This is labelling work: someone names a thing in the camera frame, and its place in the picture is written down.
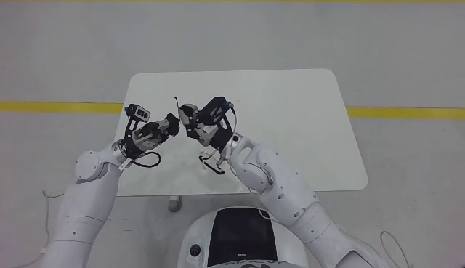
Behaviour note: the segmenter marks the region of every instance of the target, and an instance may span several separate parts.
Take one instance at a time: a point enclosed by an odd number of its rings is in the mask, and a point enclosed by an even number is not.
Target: floor
[[[328,68],[347,106],[464,106],[460,2],[0,5],[2,101],[123,102],[129,79],[141,72]],[[41,191],[62,192],[78,155],[113,139],[118,115],[3,112],[0,121],[3,268],[38,255],[46,237]],[[414,267],[465,265],[465,122],[351,118],[351,124],[369,183],[361,191],[318,194],[333,220],[382,256],[379,233],[390,231]],[[250,195],[190,196],[171,214],[167,200],[117,198],[89,267],[174,267],[194,220],[255,202]],[[52,200],[53,215],[59,204]],[[400,262],[399,252],[395,258]]]

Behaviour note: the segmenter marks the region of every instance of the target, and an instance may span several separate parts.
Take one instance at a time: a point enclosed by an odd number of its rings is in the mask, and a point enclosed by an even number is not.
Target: white cable
[[[390,232],[382,231],[382,232],[379,234],[379,240],[381,241],[381,245],[383,246],[384,252],[385,252],[386,255],[391,259],[392,263],[394,263],[394,265],[395,265],[397,268],[400,268],[399,265],[397,265],[397,262],[394,261],[394,259],[391,257],[391,255],[389,255],[389,253],[387,252],[386,247],[384,246],[384,242],[383,242],[383,235],[384,235],[384,234],[388,234],[388,235],[395,241],[395,243],[397,244],[397,247],[399,247],[399,250],[400,250],[400,252],[402,253],[402,256],[404,256],[404,260],[405,260],[405,263],[407,264],[407,268],[410,268],[411,266],[410,266],[410,264],[408,263],[407,256],[405,255],[404,250],[402,249],[402,246],[399,244],[399,242],[398,242],[397,239],[394,237],[394,235],[391,234]]]
[[[50,241],[50,231],[49,231],[49,210],[50,210],[50,204],[49,204],[49,199],[50,198],[59,198],[60,196],[64,195],[64,193],[60,194],[60,195],[48,195],[48,193],[45,191],[45,190],[42,190],[42,195],[45,197],[46,199],[46,216],[45,216],[45,233],[46,233],[46,242],[45,242],[45,246],[44,248],[42,248],[43,251],[46,251],[47,249],[47,246],[49,245],[49,241]],[[8,267],[8,268],[24,268],[24,267],[27,267],[27,266],[30,266],[34,263],[36,263],[38,260],[40,260],[40,258],[42,258],[42,256],[44,255],[45,253],[41,253],[39,256],[37,256],[37,258],[35,258],[33,261],[31,262],[28,262],[26,264],[22,264],[22,265],[18,265],[18,266],[13,266],[13,267]]]
[[[233,137],[234,137],[234,134],[235,134],[235,128],[236,128],[237,126],[238,126],[238,116],[235,114],[235,111],[234,111],[234,129],[233,129],[233,131],[232,131],[232,132],[233,132],[233,133],[232,133]],[[233,149],[232,149],[232,148],[233,148],[233,140],[231,139],[231,143],[230,143],[231,154],[230,154],[230,157],[231,157],[231,155],[232,155],[232,153],[233,153]]]

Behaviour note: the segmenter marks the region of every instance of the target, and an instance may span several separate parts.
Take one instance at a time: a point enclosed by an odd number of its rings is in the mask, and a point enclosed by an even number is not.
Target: button
[[[197,257],[198,255],[201,254],[201,247],[199,245],[197,245],[197,244],[194,244],[194,245],[190,246],[189,254],[192,257]]]

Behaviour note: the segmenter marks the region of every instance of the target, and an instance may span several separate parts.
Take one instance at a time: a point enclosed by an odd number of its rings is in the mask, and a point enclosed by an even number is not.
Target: black cable
[[[138,162],[136,162],[136,161],[134,161],[134,160],[131,161],[131,162],[132,162],[133,164],[137,165],[137,166],[144,167],[144,168],[152,168],[152,167],[155,167],[155,166],[157,166],[158,164],[160,164],[160,162],[161,162],[161,156],[160,156],[160,154],[158,154],[158,153],[155,152],[155,151],[151,151],[151,152],[145,153],[145,155],[144,155],[143,157],[145,157],[145,156],[147,156],[147,155],[149,155],[149,154],[155,154],[155,155],[157,155],[157,156],[158,156],[158,162],[155,163],[155,164],[152,164],[152,165],[141,164],[141,163],[138,163]]]

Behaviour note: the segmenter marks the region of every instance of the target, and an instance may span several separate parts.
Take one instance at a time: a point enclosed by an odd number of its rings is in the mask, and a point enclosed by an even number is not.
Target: black panel
[[[269,217],[266,211],[262,214]],[[211,231],[207,267],[237,260],[278,260],[271,221],[256,208],[226,208]]]

